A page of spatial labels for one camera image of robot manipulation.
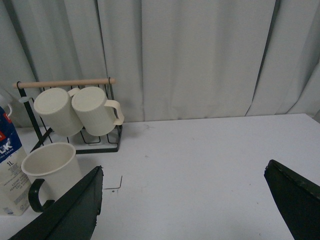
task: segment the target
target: milk carton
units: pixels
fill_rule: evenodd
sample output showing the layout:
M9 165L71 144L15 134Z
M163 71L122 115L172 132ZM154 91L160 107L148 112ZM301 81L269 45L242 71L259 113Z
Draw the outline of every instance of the milk carton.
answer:
M0 107L0 215L20 216L29 206L31 183L21 170L26 156L13 123Z

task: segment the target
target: red logo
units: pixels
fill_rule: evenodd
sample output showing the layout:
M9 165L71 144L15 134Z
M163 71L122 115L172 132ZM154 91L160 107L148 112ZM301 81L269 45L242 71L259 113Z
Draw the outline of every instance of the red logo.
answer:
M0 141L5 140L6 136L0 131Z
M4 113L3 116L8 121L8 123L12 123L11 119L8 117L6 113Z

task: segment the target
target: cream mug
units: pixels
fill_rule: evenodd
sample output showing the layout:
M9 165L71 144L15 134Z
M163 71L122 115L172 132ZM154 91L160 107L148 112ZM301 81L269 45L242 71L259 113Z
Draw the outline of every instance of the cream mug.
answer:
M22 161L21 169L32 182L28 198L35 212L43 212L83 177L76 149L66 142L51 143L34 150ZM39 200L40 188L49 199L44 205Z
M34 110L56 134L63 137L75 135L84 126L71 105L72 96L79 91L74 88L67 92L58 87L45 90L35 99Z
M122 125L125 119L119 102L108 100L105 92L96 86L85 87L77 92L71 105L86 131L92 136L110 133L116 125Z

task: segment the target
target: black mug handle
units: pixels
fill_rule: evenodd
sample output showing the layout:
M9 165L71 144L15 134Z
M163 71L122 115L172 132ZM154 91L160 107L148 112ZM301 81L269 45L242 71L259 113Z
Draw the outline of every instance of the black mug handle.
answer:
M30 206L33 211L37 213L42 213L55 202L55 200L47 200L43 205L41 205L39 200L39 190L44 181L45 180L43 178L37 178L34 180L28 193Z

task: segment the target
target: mug handle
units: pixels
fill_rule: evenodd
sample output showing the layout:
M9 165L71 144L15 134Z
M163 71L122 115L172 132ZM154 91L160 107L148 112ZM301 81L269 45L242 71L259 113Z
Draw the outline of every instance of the mug handle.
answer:
M73 97L79 91L80 91L80 89L77 88L77 87L76 88L72 88L70 91L68 91L68 94L69 94L70 97Z
M120 103L115 100L107 100L104 104L105 107L112 107L116 110L118 118L114 120L113 125L122 125L125 120L125 116L122 114Z
M39 200L39 190L44 181L45 180L43 178L37 178L34 180L28 193L30 206L33 211L37 213L42 213L55 202L55 200L47 200L43 205L41 205Z

